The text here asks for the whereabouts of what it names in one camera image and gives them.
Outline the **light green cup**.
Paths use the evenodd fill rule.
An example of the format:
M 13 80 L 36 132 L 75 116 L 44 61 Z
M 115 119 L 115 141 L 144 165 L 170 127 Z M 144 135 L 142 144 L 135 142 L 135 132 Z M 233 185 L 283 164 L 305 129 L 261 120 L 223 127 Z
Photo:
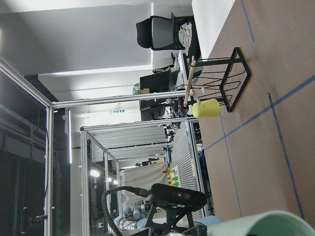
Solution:
M 293 213 L 275 210 L 207 227 L 209 236 L 313 236 L 315 230 Z

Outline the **yellow cup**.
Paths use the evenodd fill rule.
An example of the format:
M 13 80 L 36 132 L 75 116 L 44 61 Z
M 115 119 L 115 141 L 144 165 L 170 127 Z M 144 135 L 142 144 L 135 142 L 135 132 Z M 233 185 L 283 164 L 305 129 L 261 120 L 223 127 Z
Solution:
M 220 104 L 216 99 L 201 101 L 200 105 L 194 103 L 192 114 L 195 118 L 218 118 L 220 115 Z

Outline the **black monitor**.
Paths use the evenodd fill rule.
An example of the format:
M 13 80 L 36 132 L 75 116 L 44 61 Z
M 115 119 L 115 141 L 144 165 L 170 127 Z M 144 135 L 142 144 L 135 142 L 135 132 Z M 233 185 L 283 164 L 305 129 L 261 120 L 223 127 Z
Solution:
M 179 72 L 165 71 L 140 77 L 140 89 L 149 89 L 150 93 L 171 91 L 176 86 Z

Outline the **black office chair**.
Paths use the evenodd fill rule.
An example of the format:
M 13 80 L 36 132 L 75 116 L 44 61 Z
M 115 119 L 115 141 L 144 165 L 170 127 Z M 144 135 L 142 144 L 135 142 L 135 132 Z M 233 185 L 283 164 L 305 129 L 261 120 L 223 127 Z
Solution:
M 136 30 L 138 45 L 154 51 L 194 50 L 199 47 L 193 16 L 150 16 L 136 23 Z

